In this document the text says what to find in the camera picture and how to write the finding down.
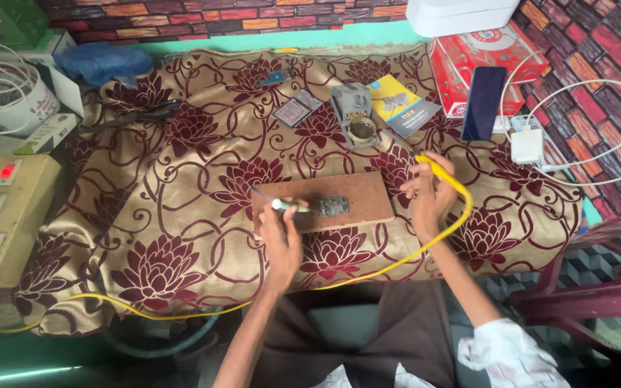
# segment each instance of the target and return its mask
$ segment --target blue plastic bag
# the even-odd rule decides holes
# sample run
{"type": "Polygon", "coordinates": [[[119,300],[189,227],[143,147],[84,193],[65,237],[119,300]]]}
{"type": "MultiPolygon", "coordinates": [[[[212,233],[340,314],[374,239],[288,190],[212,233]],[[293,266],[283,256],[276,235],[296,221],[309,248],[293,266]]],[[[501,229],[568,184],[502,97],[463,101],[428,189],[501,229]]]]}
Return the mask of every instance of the blue plastic bag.
{"type": "Polygon", "coordinates": [[[82,76],[95,88],[112,79],[135,87],[137,75],[152,71],[152,58],[147,52],[106,41],[71,47],[54,54],[54,60],[72,77],[82,76]]]}

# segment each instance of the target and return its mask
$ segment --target yellow booklet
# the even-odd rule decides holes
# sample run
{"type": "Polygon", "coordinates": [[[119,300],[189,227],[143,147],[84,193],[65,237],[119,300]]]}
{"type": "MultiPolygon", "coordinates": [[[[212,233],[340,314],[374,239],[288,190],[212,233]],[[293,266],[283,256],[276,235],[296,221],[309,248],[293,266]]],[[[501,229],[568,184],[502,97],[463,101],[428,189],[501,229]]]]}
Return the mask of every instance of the yellow booklet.
{"type": "Polygon", "coordinates": [[[368,84],[371,108],[402,137],[419,130],[441,108],[413,94],[392,75],[368,84]]]}

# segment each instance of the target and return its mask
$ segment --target hand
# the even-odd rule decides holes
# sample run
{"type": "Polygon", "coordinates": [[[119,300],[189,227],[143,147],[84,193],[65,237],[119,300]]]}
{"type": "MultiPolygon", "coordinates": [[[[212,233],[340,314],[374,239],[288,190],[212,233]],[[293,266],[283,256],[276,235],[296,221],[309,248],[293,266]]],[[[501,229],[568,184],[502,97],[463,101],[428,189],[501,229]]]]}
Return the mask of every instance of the hand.
{"type": "MultiPolygon", "coordinates": [[[[281,198],[283,201],[298,203],[308,207],[308,203],[302,199],[281,198]]],[[[260,236],[267,247],[270,271],[265,281],[265,286],[275,291],[285,292],[291,285],[291,279],[301,266],[303,251],[301,235],[294,225],[294,213],[298,206],[292,206],[284,212],[282,217],[279,212],[272,208],[270,203],[263,205],[263,213],[260,213],[260,236]],[[280,222],[284,220],[286,233],[280,222]]]]}
{"type": "MultiPolygon", "coordinates": [[[[454,164],[445,157],[427,152],[426,155],[441,165],[445,171],[454,175],[454,164]]],[[[417,175],[414,179],[402,184],[400,189],[407,198],[416,196],[411,211],[411,222],[421,243],[427,243],[440,233],[440,222],[444,222],[447,213],[457,198],[457,191],[447,182],[435,175],[429,163],[420,163],[411,167],[410,171],[417,175]]]]}

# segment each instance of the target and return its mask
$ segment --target floral tablecloth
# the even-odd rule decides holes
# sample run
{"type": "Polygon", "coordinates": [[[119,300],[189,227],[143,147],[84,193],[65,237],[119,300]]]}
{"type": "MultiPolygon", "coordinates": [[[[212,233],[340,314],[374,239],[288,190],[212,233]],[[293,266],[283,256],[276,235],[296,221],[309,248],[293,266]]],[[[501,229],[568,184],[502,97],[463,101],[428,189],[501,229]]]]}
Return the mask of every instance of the floral tablecloth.
{"type": "MultiPolygon", "coordinates": [[[[76,336],[126,313],[92,299],[64,301],[81,292],[153,313],[254,299],[268,269],[265,246],[253,236],[254,184],[366,171],[384,177],[396,219],[304,235],[295,291],[370,273],[414,252],[410,200],[398,189],[411,178],[407,150],[383,136],[378,146],[349,151],[329,102],[296,130],[271,113],[301,88],[327,101],[334,85],[386,74],[437,102],[425,50],[368,57],[194,50],[142,78],[137,90],[105,85],[99,102],[86,105],[85,126],[167,99],[184,104],[169,124],[136,123],[68,142],[78,179],[56,219],[40,230],[14,289],[25,321],[43,317],[40,334],[76,336]],[[254,86],[286,68],[297,77],[254,86]]],[[[473,215],[449,239],[453,249],[477,276],[543,268],[577,231],[582,195],[512,163],[504,137],[461,142],[460,125],[438,113],[408,138],[452,160],[475,198],[473,215]]],[[[439,275],[422,255],[373,281],[439,275]]]]}

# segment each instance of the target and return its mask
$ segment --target shirt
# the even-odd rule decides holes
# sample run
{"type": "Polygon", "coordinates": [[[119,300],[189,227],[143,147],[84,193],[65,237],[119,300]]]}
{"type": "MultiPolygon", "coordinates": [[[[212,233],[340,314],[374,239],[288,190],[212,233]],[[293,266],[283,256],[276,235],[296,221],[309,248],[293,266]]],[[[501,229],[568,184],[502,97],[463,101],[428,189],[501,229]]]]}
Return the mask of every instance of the shirt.
{"type": "MultiPolygon", "coordinates": [[[[508,318],[494,320],[473,330],[473,338],[459,341],[458,360],[475,371],[486,370],[492,388],[569,388],[557,372],[557,363],[540,349],[518,324],[508,318]]],[[[311,388],[351,388],[341,365],[322,383],[311,388]]],[[[435,388],[397,365],[395,388],[435,388]]]]}

